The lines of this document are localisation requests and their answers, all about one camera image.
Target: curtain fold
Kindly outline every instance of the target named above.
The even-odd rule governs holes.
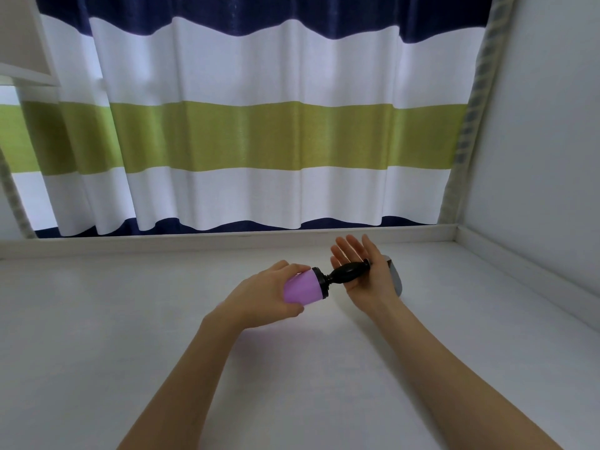
[[[37,2],[61,86],[0,90],[0,142],[39,236],[438,220],[491,0]]]

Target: right hand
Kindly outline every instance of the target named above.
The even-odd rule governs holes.
[[[385,257],[367,235],[362,236],[362,243],[352,235],[346,238],[337,237],[336,245],[331,247],[333,268],[349,263],[369,259],[371,270],[360,278],[344,284],[352,302],[371,319],[377,313],[398,303],[394,290],[392,275]]]

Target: finger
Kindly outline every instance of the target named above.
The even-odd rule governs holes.
[[[381,261],[385,261],[385,259],[379,252],[379,249],[377,248],[377,246],[375,246],[375,243],[369,240],[367,234],[364,234],[362,236],[362,244],[367,250],[367,253],[369,254],[369,259],[371,260],[371,263],[376,264]]]
[[[343,237],[337,237],[335,242],[338,244],[340,249],[344,251],[344,254],[350,262],[362,262],[363,260],[356,254],[356,251],[350,246],[348,241]]]
[[[273,265],[271,265],[269,268],[267,268],[267,270],[271,270],[271,271],[281,270],[283,267],[287,267],[288,265],[289,265],[289,262],[287,260],[280,260],[279,262],[275,262]]]
[[[288,266],[283,267],[281,270],[279,270],[279,273],[281,274],[281,277],[287,281],[288,279],[296,276],[298,273],[302,273],[307,270],[310,270],[310,267],[308,265],[291,263]]]
[[[331,266],[334,268],[334,270],[338,267],[341,267],[341,263],[339,260],[337,260],[336,256],[331,256],[329,260],[331,261]]]
[[[356,239],[356,237],[354,235],[347,235],[346,240],[348,241],[350,246],[356,251],[356,254],[358,254],[358,256],[361,258],[361,260],[369,257],[369,253],[367,252],[365,247],[362,245],[362,243],[360,241],[358,241]]]
[[[331,247],[331,252],[335,256],[335,258],[340,262],[341,265],[350,262],[338,245],[333,245]]]
[[[285,309],[284,309],[285,318],[295,318],[296,316],[302,314],[304,311],[304,306],[302,306],[300,303],[284,303],[284,304],[285,304]]]

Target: navy blue stripe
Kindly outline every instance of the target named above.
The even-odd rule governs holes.
[[[424,226],[419,222],[413,222],[409,219],[396,216],[385,216],[382,218],[379,226],[369,226],[368,224],[355,224],[352,222],[339,221],[332,218],[321,218],[307,221],[300,226],[300,229],[339,229],[352,227],[398,227],[398,226]],[[171,235],[184,233],[221,233],[221,232],[260,232],[265,230],[288,230],[283,227],[264,226],[254,221],[236,221],[229,224],[223,224],[209,230],[196,230],[193,227],[185,226],[177,218],[162,219],[150,230],[140,230],[138,221],[135,218],[126,219],[125,222],[114,232],[102,235],[104,237],[116,237],[126,235]],[[38,238],[62,238],[58,232],[58,227],[36,230]],[[87,229],[76,237],[97,237],[96,227]]]
[[[491,0],[37,0],[42,14],[90,35],[87,16],[136,35],[151,35],[183,17],[233,36],[289,19],[330,39],[400,26],[405,43],[439,33],[484,27]]]

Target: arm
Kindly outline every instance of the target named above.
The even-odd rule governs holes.
[[[310,267],[281,260],[245,279],[203,320],[181,359],[118,450],[196,449],[233,344],[246,328],[292,318],[304,308],[283,301],[283,285]]]
[[[525,414],[456,358],[394,292],[388,265],[364,235],[336,239],[335,267],[368,258],[368,275],[346,285],[348,295],[394,349],[451,449],[560,450]]]

